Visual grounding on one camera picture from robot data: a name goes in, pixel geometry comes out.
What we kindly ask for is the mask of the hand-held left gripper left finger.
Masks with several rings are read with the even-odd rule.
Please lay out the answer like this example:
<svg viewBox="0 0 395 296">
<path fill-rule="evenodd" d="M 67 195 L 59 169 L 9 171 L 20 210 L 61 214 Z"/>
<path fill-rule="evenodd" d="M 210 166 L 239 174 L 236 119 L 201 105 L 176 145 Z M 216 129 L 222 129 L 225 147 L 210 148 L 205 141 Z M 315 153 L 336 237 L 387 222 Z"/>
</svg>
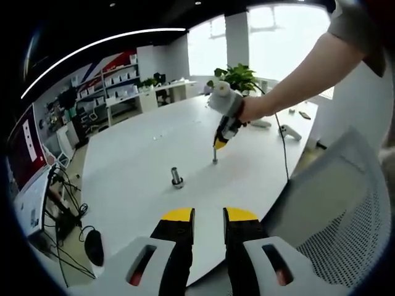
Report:
<svg viewBox="0 0 395 296">
<path fill-rule="evenodd" d="M 166 213 L 107 265 L 108 295 L 184 295 L 193 261 L 194 208 Z"/>
</svg>

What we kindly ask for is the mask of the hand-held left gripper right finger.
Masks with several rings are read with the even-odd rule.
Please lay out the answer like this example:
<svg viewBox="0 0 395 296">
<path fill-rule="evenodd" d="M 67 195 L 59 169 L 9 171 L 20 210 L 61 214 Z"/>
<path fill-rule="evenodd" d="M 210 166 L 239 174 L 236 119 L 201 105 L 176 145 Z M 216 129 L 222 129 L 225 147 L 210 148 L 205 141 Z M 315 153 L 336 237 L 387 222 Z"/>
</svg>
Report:
<svg viewBox="0 0 395 296">
<path fill-rule="evenodd" d="M 279 237 L 268 237 L 248 210 L 223 209 L 226 261 L 233 295 L 311 295 L 306 257 Z"/>
</svg>

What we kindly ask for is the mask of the person's right hand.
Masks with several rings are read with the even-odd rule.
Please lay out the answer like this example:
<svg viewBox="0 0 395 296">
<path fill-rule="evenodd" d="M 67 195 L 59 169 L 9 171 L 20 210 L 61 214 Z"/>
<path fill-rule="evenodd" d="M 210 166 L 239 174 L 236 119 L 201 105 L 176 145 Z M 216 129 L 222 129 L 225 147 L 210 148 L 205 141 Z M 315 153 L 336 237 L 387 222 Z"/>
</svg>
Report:
<svg viewBox="0 0 395 296">
<path fill-rule="evenodd" d="M 244 97 L 241 113 L 238 117 L 241 123 L 258 120 L 269 116 L 267 104 L 263 97 Z"/>
</svg>

